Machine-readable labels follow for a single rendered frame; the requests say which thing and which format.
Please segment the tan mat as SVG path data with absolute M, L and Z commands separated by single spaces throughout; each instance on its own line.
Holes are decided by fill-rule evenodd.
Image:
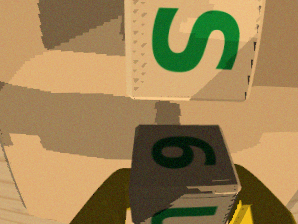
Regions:
M 244 102 L 132 99 L 124 0 L 0 0 L 0 136 L 29 215 L 69 224 L 135 128 L 219 125 L 234 164 L 286 206 L 298 190 L 298 0 L 266 0 Z

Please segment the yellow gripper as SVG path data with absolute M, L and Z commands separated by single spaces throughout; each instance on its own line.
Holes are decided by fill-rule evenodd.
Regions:
M 249 170 L 234 164 L 241 190 L 228 224 L 297 224 L 285 205 Z M 130 168 L 113 172 L 69 224 L 126 224 Z M 123 204 L 122 204 L 123 203 Z

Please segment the beige letter block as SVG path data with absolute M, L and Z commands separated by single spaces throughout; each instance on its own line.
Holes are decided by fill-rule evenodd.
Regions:
M 240 190 L 219 125 L 135 128 L 132 224 L 226 224 Z
M 244 102 L 266 0 L 124 0 L 132 99 Z

